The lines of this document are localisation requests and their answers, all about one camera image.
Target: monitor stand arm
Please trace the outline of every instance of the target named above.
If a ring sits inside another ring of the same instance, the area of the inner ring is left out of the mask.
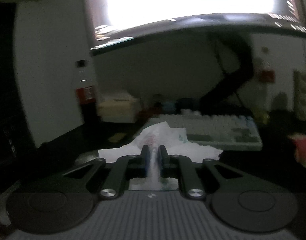
[[[232,95],[241,85],[254,76],[252,49],[240,35],[236,33],[214,33],[211,37],[220,40],[237,55],[240,68],[228,74],[213,90],[201,97],[200,112],[202,114],[207,114],[212,105]]]

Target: white wall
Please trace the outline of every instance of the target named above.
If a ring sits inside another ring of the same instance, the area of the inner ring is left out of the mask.
[[[261,46],[269,47],[274,55],[276,83],[260,91],[261,87],[250,81],[239,91],[243,101],[247,106],[270,107],[284,92],[291,110],[292,69],[304,68],[301,39],[255,34],[252,40],[255,56]],[[17,83],[37,146],[81,124],[72,76],[75,61],[91,60],[88,49],[83,0],[19,3],[14,42]],[[232,63],[236,62],[234,55],[224,54],[226,65],[237,67]],[[208,42],[199,34],[109,52],[94,57],[94,65],[103,90],[121,87],[147,98],[155,93],[170,99],[197,98],[222,78]]]
[[[14,51],[17,83],[35,144],[81,125],[73,73],[77,60],[91,60],[83,0],[19,3]]]

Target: black desk surface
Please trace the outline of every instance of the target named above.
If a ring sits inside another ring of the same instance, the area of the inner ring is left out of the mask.
[[[8,169],[2,171],[5,178],[37,179],[60,170],[70,168],[81,153],[104,148],[116,148],[129,143],[133,134],[143,125],[103,123],[99,134],[91,133],[83,125],[41,146],[36,152],[23,156]],[[107,139],[116,132],[127,133],[118,143],[109,143]],[[260,129],[263,149],[260,152],[225,151],[220,161],[266,179],[295,193],[299,200],[299,213],[292,232],[306,239],[306,168],[296,163],[295,147],[287,135],[301,132],[306,134],[306,122],[301,122],[288,112],[272,112],[270,123]]]

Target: monitor screen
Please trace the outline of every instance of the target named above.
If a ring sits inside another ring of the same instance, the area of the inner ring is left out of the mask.
[[[92,50],[152,34],[204,28],[306,37],[302,0],[85,0]]]

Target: white tissue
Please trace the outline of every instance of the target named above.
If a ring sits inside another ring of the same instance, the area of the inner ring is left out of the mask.
[[[201,146],[187,140],[185,128],[170,128],[167,122],[161,122],[145,128],[131,143],[120,148],[98,150],[98,156],[106,163],[115,162],[124,155],[139,155],[143,145],[149,145],[151,161],[153,151],[165,145],[169,155],[178,154],[191,158],[192,162],[202,163],[205,158],[219,159],[222,150],[211,146]]]
[[[150,164],[145,179],[130,182],[132,190],[165,190],[175,189],[177,180],[173,178],[161,182],[160,170],[157,163],[157,151],[160,145],[165,145],[169,155],[178,154],[191,158],[193,162],[202,163],[205,158],[219,159],[223,152],[211,146],[201,146],[187,140],[185,128],[170,128],[167,122],[161,122],[145,128],[131,143],[120,148],[98,150],[98,156],[106,159],[106,163],[115,162],[124,155],[139,155],[143,145],[150,149]]]

